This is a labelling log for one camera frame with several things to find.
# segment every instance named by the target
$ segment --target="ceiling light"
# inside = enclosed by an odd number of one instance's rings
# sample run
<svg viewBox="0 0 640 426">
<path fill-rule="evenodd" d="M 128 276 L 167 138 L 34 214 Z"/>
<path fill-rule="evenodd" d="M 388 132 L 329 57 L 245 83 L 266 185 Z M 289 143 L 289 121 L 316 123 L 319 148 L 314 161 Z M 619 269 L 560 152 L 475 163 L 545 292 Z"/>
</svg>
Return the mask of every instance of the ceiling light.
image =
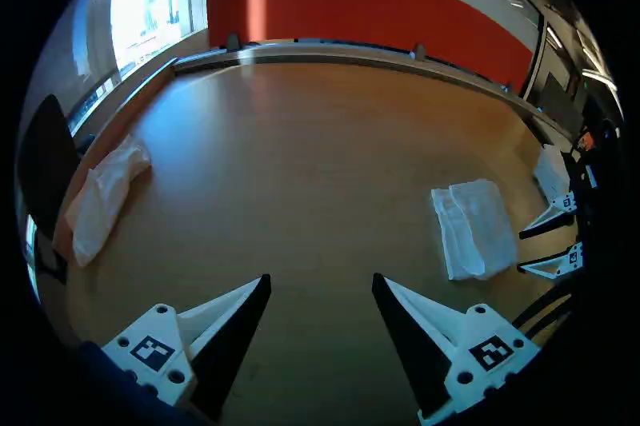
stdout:
<svg viewBox="0 0 640 426">
<path fill-rule="evenodd" d="M 615 85 L 613 81 L 611 81 L 611 78 L 609 78 L 604 74 L 600 74 L 597 71 L 592 71 L 592 70 L 582 70 L 582 75 L 586 76 L 587 78 L 593 78 L 594 80 L 598 80 L 599 82 L 604 83 L 605 85 L 609 86 L 613 91 L 618 91 L 618 87 Z"/>
<path fill-rule="evenodd" d="M 598 72 L 600 74 L 605 74 L 605 69 L 602 68 L 602 65 L 600 64 L 598 59 L 596 59 L 595 55 L 591 53 L 591 50 L 589 50 L 588 48 L 582 47 L 582 51 L 585 52 L 586 57 L 590 59 L 590 61 L 594 64 Z"/>
<path fill-rule="evenodd" d="M 558 48 L 562 48 L 562 43 L 560 42 L 558 37 L 555 35 L 555 32 L 550 27 L 546 28 L 546 32 L 554 39 L 554 42 L 556 45 L 558 45 Z"/>
</svg>

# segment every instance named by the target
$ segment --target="wooden floor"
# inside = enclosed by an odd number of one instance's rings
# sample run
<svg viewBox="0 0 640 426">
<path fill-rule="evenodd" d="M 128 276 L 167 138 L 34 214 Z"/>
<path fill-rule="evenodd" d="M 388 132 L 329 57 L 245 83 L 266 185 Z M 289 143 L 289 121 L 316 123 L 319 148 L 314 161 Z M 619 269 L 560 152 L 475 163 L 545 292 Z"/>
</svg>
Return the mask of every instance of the wooden floor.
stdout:
<svg viewBox="0 0 640 426">
<path fill-rule="evenodd" d="M 104 344 L 155 303 L 182 311 L 270 273 L 223 424 L 415 424 L 373 273 L 509 320 L 550 286 L 515 268 L 446 279 L 432 188 L 494 181 L 514 231 L 546 207 L 539 144 L 482 94 L 362 66 L 239 66 L 178 77 L 133 132 L 153 168 L 98 258 L 72 266 L 72 323 Z M 519 241 L 520 258 L 573 239 Z"/>
</svg>

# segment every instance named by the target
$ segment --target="red wall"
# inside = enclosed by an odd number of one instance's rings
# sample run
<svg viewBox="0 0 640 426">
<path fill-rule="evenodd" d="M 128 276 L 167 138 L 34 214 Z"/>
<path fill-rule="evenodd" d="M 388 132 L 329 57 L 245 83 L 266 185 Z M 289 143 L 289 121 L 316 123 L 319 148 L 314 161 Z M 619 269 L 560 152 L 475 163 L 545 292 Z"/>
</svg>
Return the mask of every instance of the red wall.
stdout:
<svg viewBox="0 0 640 426">
<path fill-rule="evenodd" d="M 328 38 L 412 50 L 520 91 L 532 53 L 511 33 L 460 0 L 206 0 L 211 47 Z"/>
</svg>

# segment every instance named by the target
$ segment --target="chair backrest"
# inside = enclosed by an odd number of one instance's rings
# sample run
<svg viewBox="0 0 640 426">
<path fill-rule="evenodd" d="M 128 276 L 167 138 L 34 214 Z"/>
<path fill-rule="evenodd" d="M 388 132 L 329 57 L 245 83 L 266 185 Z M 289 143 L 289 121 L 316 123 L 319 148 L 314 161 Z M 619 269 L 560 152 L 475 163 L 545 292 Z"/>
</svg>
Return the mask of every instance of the chair backrest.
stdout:
<svg viewBox="0 0 640 426">
<path fill-rule="evenodd" d="M 26 209 L 50 239 L 79 162 L 64 113 L 58 99 L 50 94 L 31 120 L 18 155 L 18 179 Z"/>
</svg>

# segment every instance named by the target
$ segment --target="white towel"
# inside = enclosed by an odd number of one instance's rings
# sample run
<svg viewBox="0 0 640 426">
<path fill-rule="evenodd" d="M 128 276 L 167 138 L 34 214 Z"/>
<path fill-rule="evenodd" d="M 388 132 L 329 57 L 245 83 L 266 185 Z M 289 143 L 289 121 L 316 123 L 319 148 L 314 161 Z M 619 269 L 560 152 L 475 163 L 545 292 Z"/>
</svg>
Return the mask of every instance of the white towel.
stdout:
<svg viewBox="0 0 640 426">
<path fill-rule="evenodd" d="M 90 169 L 80 193 L 66 211 L 74 231 L 74 255 L 81 268 L 105 244 L 129 192 L 129 183 L 151 164 L 149 151 L 130 135 Z"/>
<path fill-rule="evenodd" d="M 477 180 L 432 189 L 450 280 L 485 280 L 518 259 L 515 236 L 498 187 Z"/>
</svg>

